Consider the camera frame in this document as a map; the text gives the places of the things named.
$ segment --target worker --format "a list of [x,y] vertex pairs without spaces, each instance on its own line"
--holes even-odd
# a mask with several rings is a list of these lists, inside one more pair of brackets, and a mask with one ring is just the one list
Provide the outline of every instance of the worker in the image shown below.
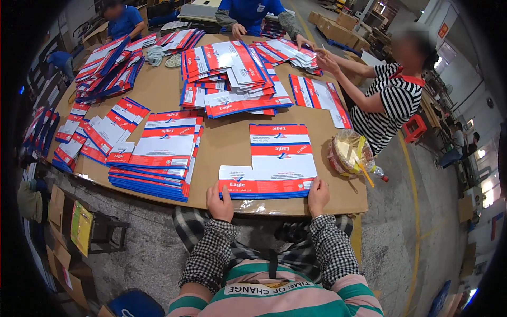
[[231,224],[234,210],[227,186],[222,194],[220,200],[218,182],[207,190],[213,219],[192,208],[177,207],[173,214],[190,256],[179,280],[180,293],[169,303],[169,317],[241,311],[248,316],[383,316],[360,275],[347,234],[335,216],[324,214],[330,193],[323,180],[315,178],[308,195],[311,237],[282,254],[272,251],[265,257],[269,260],[236,241],[239,231]]
[[[481,136],[477,132],[474,132],[472,143],[468,144],[466,133],[464,133],[464,136],[465,136],[465,146],[461,149],[463,151],[463,155],[461,155],[461,158],[459,159],[459,161],[469,157],[470,155],[475,153],[475,151],[477,151],[477,142],[479,142],[479,139],[481,138]],[[447,163],[447,164],[443,165],[442,168],[447,168],[447,167],[451,166],[452,163],[454,163],[454,162]]]
[[63,51],[49,52],[46,55],[46,62],[49,63],[48,78],[53,77],[54,68],[67,76],[67,86],[74,81],[74,73],[72,72],[72,55]]
[[459,161],[463,156],[463,148],[465,147],[465,137],[463,135],[463,125],[461,122],[456,122],[456,124],[451,128],[452,131],[452,144],[454,148],[444,154],[442,158],[439,160],[438,158],[434,159],[435,167],[437,169],[441,169],[442,166],[450,165],[456,161]]
[[[368,66],[317,50],[317,64],[340,84],[354,130],[364,135],[375,155],[382,152],[401,126],[417,112],[425,81],[422,73],[438,61],[436,37],[419,22],[410,22],[392,36],[396,63]],[[374,78],[363,94],[342,72],[342,68]]]
[[123,5],[119,0],[109,0],[104,6],[103,16],[109,21],[107,43],[125,35],[130,36],[132,42],[141,38],[144,21],[136,7]]
[[278,22],[297,42],[299,50],[303,44],[315,48],[311,41],[302,36],[303,32],[294,16],[285,10],[280,0],[222,0],[215,17],[222,27],[221,32],[232,32],[233,38],[240,41],[242,35],[261,36],[262,20],[268,12],[278,17]]
[[46,223],[49,197],[48,185],[43,179],[21,181],[17,195],[19,213],[27,220]]

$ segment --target red collar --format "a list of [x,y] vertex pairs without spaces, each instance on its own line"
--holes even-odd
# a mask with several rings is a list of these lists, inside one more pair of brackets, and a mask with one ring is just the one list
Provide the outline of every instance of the red collar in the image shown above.
[[389,79],[393,79],[393,78],[401,78],[403,79],[404,81],[408,82],[408,83],[412,83],[412,84],[416,84],[418,86],[424,86],[424,84],[426,84],[426,82],[422,79],[422,78],[417,78],[417,77],[414,77],[414,76],[404,76],[404,75],[400,75],[400,73],[403,71],[403,66],[398,66],[398,69],[396,70],[396,73],[392,74]]

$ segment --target red sign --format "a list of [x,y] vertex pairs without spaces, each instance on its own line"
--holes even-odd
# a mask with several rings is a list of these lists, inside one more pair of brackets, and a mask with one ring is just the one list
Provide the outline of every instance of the red sign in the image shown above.
[[439,30],[439,36],[441,39],[444,38],[444,36],[448,30],[449,30],[449,27],[447,26],[447,24],[445,24],[445,23],[442,24],[442,26],[440,27],[440,30]]

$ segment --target pink and green striped shirt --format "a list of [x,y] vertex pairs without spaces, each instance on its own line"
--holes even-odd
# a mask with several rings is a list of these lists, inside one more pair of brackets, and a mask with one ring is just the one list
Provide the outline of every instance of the pink and green striped shirt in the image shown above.
[[305,275],[278,265],[277,279],[269,279],[269,263],[244,260],[233,267],[208,303],[197,294],[171,300],[168,317],[176,316],[384,316],[363,276],[348,274],[331,290]]

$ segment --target blue shirt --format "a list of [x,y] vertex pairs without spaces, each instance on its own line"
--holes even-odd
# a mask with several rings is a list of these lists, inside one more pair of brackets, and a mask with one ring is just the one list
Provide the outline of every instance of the blue shirt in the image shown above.
[[56,67],[63,69],[69,58],[72,58],[72,55],[69,53],[56,51],[48,57],[48,63],[52,63]]
[[278,16],[285,11],[280,0],[222,0],[219,9],[229,10],[229,16],[243,25],[248,35],[255,37],[261,35],[262,19],[268,12]]
[[[142,18],[139,14],[139,10],[132,6],[125,6],[118,19],[109,21],[107,25],[107,36],[113,37],[113,40],[117,40],[125,35],[129,35],[140,22],[142,22]],[[140,38],[141,34],[131,40],[137,41]]]

